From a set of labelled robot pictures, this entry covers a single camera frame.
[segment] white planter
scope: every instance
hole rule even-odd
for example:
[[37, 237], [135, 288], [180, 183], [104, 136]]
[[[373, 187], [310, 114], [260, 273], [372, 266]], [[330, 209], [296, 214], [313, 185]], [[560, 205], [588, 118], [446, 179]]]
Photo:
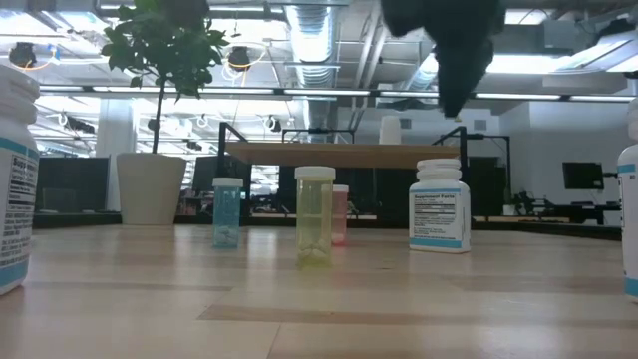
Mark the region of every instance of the white planter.
[[186, 161], [152, 154], [118, 155], [123, 224], [172, 225]]

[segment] supplement facts label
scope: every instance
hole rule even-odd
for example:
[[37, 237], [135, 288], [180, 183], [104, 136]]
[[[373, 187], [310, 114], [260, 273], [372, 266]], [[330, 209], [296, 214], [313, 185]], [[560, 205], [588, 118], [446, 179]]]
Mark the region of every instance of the supplement facts label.
[[459, 240], [456, 225], [460, 218], [461, 193], [459, 191], [414, 191], [410, 193], [413, 218], [410, 237]]
[[4, 139], [0, 145], [0, 269], [29, 257], [38, 155]]

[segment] column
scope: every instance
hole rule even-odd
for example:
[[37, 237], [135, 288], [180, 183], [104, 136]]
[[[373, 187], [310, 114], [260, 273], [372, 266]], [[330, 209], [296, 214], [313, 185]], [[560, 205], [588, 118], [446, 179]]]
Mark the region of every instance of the column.
[[116, 157], [119, 154], [136, 151], [137, 134], [138, 117], [134, 112], [133, 100], [101, 100], [96, 157], [111, 159], [107, 195], [108, 210], [120, 210]]

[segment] ceiling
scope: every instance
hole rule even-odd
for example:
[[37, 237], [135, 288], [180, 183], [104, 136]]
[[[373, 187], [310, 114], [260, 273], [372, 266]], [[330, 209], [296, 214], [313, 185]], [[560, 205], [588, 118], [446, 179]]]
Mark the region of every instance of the ceiling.
[[[228, 13], [240, 7], [259, 9], [262, 1], [237, 2], [236, 0], [209, 1], [217, 13]], [[559, 25], [570, 25], [573, 34], [573, 48], [582, 48], [583, 39], [590, 39], [590, 32], [596, 30], [596, 24], [613, 20], [618, 14], [629, 14], [635, 1], [541, 1], [541, 0], [503, 0], [508, 6], [506, 23], [517, 29], [530, 31], [538, 29], [539, 24], [549, 24], [560, 19]], [[131, 74], [119, 70], [111, 71], [107, 59], [100, 56], [100, 48], [107, 43], [103, 29], [113, 26], [116, 19], [113, 9], [122, 3], [132, 1], [104, 0], [102, 10], [94, 9], [91, 0], [58, 1], [56, 11], [24, 11], [24, 1], [12, 0], [10, 8], [0, 9], [0, 64], [12, 66], [8, 55], [16, 42], [32, 42], [38, 58], [37, 71], [26, 73], [46, 85], [77, 86], [127, 86]], [[289, 4], [287, 0], [270, 0], [272, 9], [281, 9], [281, 4]], [[331, 65], [337, 68], [338, 88], [351, 88], [360, 69], [360, 57], [366, 50], [366, 40], [371, 38], [370, 55], [364, 67], [367, 71], [374, 68], [370, 77], [370, 87], [398, 86], [409, 80], [428, 58], [433, 47], [432, 42], [422, 31], [415, 31], [404, 38], [381, 39], [383, 23], [379, 22], [375, 29], [370, 24], [376, 21], [374, 2], [370, 0], [295, 0], [294, 3], [310, 4], [349, 4], [339, 6], [337, 20], [336, 49], [337, 54]], [[263, 21], [259, 19], [233, 18], [214, 19], [213, 27], [225, 30], [229, 41], [235, 46], [248, 46], [251, 59], [258, 60], [243, 76], [237, 76], [217, 66], [213, 70], [214, 85], [218, 87], [266, 87], [293, 88], [297, 86], [295, 59], [290, 44], [288, 24], [280, 21]], [[496, 41], [498, 47], [531, 43], [527, 34], [516, 37], [502, 37]], [[379, 59], [374, 58], [377, 44], [380, 47]], [[54, 50], [58, 56], [52, 56]], [[146, 79], [145, 85], [151, 86], [153, 79]], [[532, 94], [614, 94], [626, 87], [626, 80], [619, 73], [595, 72], [576, 74], [503, 74], [490, 73], [479, 83], [477, 91], [487, 93], [532, 93]], [[436, 89], [436, 80], [430, 84]], [[98, 97], [52, 97], [45, 96], [38, 100], [40, 110], [38, 122], [31, 127], [33, 134], [39, 139], [42, 148], [52, 153], [71, 152], [80, 156], [88, 156], [93, 152], [96, 138], [94, 135], [76, 134], [65, 129], [65, 120], [61, 114], [72, 116], [97, 128], [100, 101]], [[147, 122], [156, 111], [157, 100], [153, 98], [133, 99], [134, 108], [139, 114], [141, 139], [139, 150], [148, 151], [148, 139], [152, 132]], [[484, 117], [497, 116], [511, 108], [512, 102], [470, 102], [469, 107], [483, 109]], [[184, 98], [179, 102], [164, 102], [163, 119], [176, 124], [169, 127], [173, 130], [163, 131], [160, 150], [167, 154], [194, 158], [202, 154], [213, 154], [216, 151], [214, 142], [220, 122], [230, 122], [253, 141], [280, 141], [279, 133], [272, 133], [264, 120], [270, 117], [280, 121], [284, 129], [304, 129], [302, 101], [281, 100], [233, 100], [206, 99], [195, 100]], [[349, 125], [351, 108], [342, 106], [337, 113], [336, 122], [340, 128]], [[362, 134], [378, 131], [379, 119], [388, 110], [375, 109], [374, 102], [366, 108], [363, 117]], [[420, 116], [418, 110], [408, 111], [403, 116], [412, 117], [416, 122], [420, 117], [434, 119], [438, 117]], [[414, 126], [411, 136], [431, 136], [430, 132], [439, 131], [437, 126]], [[203, 151], [189, 150], [181, 138], [206, 144]]]

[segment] ductwork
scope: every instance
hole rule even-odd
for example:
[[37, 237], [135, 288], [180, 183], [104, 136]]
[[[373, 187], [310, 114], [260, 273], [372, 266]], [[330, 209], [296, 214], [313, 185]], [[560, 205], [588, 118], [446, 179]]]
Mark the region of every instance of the ductwork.
[[[333, 60], [336, 36], [336, 7], [306, 5], [286, 6], [290, 23], [290, 44], [296, 62], [312, 66], [297, 67], [297, 79], [302, 88], [332, 88], [336, 70], [317, 66]], [[334, 101], [306, 100], [303, 103], [304, 123], [307, 129], [335, 129]], [[325, 136], [308, 136], [310, 142], [330, 141]]]

